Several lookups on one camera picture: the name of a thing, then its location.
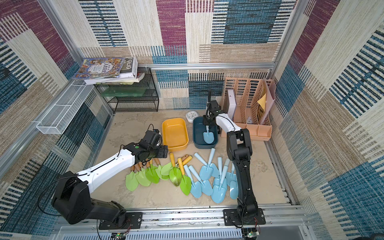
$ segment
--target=wire mesh basket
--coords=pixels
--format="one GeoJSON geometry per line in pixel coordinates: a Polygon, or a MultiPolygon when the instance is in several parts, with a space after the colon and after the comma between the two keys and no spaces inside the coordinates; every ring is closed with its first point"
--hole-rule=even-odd
{"type": "Polygon", "coordinates": [[[43,116],[37,129],[43,134],[63,134],[92,89],[93,85],[86,86],[83,80],[74,81],[43,116]]]}

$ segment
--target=light blue toy trowel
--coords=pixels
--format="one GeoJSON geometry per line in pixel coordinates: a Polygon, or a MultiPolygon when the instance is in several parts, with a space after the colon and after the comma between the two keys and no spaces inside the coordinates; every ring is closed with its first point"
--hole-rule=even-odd
{"type": "Polygon", "coordinates": [[[204,142],[211,144],[215,140],[214,133],[209,132],[209,126],[208,125],[206,126],[206,128],[207,128],[207,132],[203,132],[203,139],[204,139],[204,142]]]}
{"type": "Polygon", "coordinates": [[[212,193],[214,192],[211,186],[211,183],[208,180],[201,181],[200,176],[197,174],[196,170],[194,169],[193,166],[188,167],[191,173],[197,178],[197,180],[201,184],[201,192],[204,193],[207,196],[211,196],[212,193]]]}
{"type": "Polygon", "coordinates": [[[209,154],[209,160],[208,160],[208,166],[213,168],[212,177],[220,177],[221,173],[219,172],[216,165],[212,162],[212,159],[214,158],[216,149],[211,148],[211,153],[209,154]]]}
{"type": "Polygon", "coordinates": [[[199,174],[200,178],[203,181],[208,180],[211,177],[214,169],[208,166],[208,164],[204,161],[204,159],[198,153],[195,153],[194,155],[202,164],[204,164],[204,166],[202,166],[200,169],[200,174],[199,174]]]}
{"type": "Polygon", "coordinates": [[[213,187],[213,191],[214,192],[212,193],[211,198],[217,204],[221,203],[224,200],[225,192],[227,191],[223,187],[223,183],[224,183],[224,179],[225,179],[225,177],[224,177],[225,174],[224,173],[227,172],[228,165],[229,165],[229,159],[226,159],[224,167],[223,167],[223,172],[222,172],[222,174],[220,176],[220,185],[214,185],[214,187],[213,187]]]}
{"type": "MultiPolygon", "coordinates": [[[[217,166],[218,166],[218,171],[219,171],[220,176],[221,176],[222,168],[223,168],[223,160],[221,157],[217,158],[217,166]]],[[[220,185],[220,178],[219,177],[215,177],[214,185],[220,185]]],[[[227,179],[224,179],[223,187],[225,187],[225,190],[227,191],[227,179]]]]}
{"type": "Polygon", "coordinates": [[[225,177],[227,179],[228,186],[231,183],[231,181],[237,182],[237,176],[235,173],[233,173],[234,171],[235,171],[235,165],[233,164],[233,161],[232,161],[232,170],[231,170],[231,172],[227,172],[227,175],[225,177]]]}
{"type": "Polygon", "coordinates": [[[188,168],[188,165],[184,165],[184,170],[185,170],[185,173],[186,175],[191,178],[191,182],[192,182],[192,187],[191,187],[191,194],[195,197],[195,198],[199,198],[201,197],[201,183],[198,181],[198,182],[193,182],[193,178],[192,178],[192,174],[191,172],[189,171],[189,168],[188,168]]]}
{"type": "Polygon", "coordinates": [[[237,185],[237,181],[231,181],[229,184],[229,196],[232,199],[236,199],[239,195],[239,186],[237,185]]]}

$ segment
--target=book stack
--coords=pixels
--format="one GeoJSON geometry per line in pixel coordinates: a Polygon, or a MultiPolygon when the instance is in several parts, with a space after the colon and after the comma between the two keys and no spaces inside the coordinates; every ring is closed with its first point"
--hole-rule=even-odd
{"type": "Polygon", "coordinates": [[[74,79],[84,80],[86,85],[132,85],[144,78],[137,72],[137,58],[85,58],[74,79]]]}

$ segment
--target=yellow plastic tray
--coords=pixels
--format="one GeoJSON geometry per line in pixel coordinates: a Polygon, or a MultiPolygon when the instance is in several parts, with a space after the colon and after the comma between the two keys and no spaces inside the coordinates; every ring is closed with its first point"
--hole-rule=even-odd
{"type": "Polygon", "coordinates": [[[167,119],[162,124],[163,142],[168,150],[175,152],[187,148],[189,138],[187,126],[182,118],[167,119]]]}

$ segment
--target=dark blue plastic tray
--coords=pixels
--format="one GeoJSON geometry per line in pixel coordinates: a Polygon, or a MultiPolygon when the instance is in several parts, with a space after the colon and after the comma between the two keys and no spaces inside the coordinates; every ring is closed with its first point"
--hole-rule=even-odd
{"type": "Polygon", "coordinates": [[[209,149],[216,146],[218,142],[217,126],[209,126],[209,131],[214,133],[215,140],[213,143],[208,144],[204,141],[203,132],[206,132],[207,128],[203,125],[203,117],[197,117],[193,120],[193,143],[198,149],[209,149]]]}

